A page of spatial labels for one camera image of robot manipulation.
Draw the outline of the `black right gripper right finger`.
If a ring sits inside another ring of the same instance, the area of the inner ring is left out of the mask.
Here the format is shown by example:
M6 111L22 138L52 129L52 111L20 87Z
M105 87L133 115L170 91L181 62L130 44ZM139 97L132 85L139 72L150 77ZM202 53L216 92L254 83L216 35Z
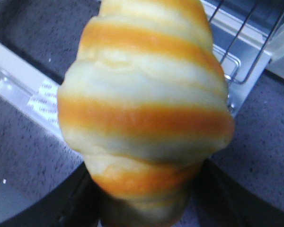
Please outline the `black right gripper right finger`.
M284 227L284 211L255 196L206 159L181 227Z

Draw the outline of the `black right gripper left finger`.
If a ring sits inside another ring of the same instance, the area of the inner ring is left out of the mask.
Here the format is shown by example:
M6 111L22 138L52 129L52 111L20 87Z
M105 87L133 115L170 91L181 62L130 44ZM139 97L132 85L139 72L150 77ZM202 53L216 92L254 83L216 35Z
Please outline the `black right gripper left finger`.
M39 200L0 179L0 227L96 227L99 199L84 163Z

